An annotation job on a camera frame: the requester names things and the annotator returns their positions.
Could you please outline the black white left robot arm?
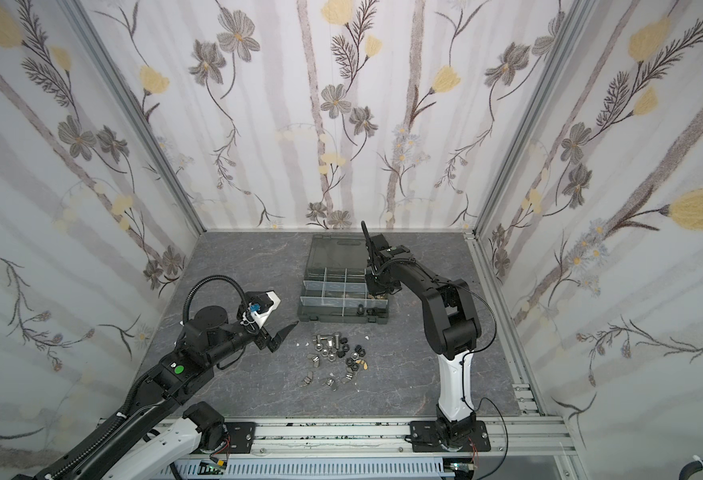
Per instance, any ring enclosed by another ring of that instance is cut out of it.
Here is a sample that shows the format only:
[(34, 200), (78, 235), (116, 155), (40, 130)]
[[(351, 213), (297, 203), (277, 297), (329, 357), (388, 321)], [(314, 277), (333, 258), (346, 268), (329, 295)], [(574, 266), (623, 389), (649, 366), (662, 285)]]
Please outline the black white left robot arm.
[(251, 343), (275, 352), (296, 326), (293, 322), (271, 336), (262, 328), (251, 332), (229, 322), (223, 307), (201, 309), (184, 322), (175, 348), (135, 381), (123, 405), (33, 478), (104, 477), (147, 433), (213, 380), (220, 362)]

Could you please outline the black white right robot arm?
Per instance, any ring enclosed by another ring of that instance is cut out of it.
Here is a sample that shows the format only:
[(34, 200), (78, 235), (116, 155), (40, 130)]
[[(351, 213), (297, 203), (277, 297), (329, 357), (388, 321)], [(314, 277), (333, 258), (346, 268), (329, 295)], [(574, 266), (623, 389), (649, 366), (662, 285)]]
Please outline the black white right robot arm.
[(471, 400), (471, 364), (481, 338), (481, 321), (469, 285), (423, 266), (405, 246), (389, 245), (361, 224), (367, 248), (367, 290), (375, 296), (409, 289), (421, 301), (425, 340), (437, 354), (439, 400), (431, 445), (458, 450), (475, 432), (477, 408)]

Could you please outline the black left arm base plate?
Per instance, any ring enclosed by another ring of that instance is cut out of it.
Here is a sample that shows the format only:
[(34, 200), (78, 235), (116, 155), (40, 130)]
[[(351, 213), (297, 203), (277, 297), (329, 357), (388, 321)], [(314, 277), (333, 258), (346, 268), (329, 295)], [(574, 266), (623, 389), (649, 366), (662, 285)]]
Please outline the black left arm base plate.
[(250, 454), (256, 437), (256, 422), (228, 422), (228, 437), (221, 453)]

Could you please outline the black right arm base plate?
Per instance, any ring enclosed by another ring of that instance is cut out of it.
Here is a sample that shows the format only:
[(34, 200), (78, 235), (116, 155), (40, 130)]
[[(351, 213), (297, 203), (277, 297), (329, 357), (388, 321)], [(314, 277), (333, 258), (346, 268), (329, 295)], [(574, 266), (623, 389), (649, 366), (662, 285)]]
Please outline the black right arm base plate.
[(415, 453), (485, 453), (491, 451), (491, 439), (485, 422), (475, 421), (469, 434), (451, 444), (441, 440), (435, 420), (409, 422), (409, 434), (405, 439), (411, 444)]

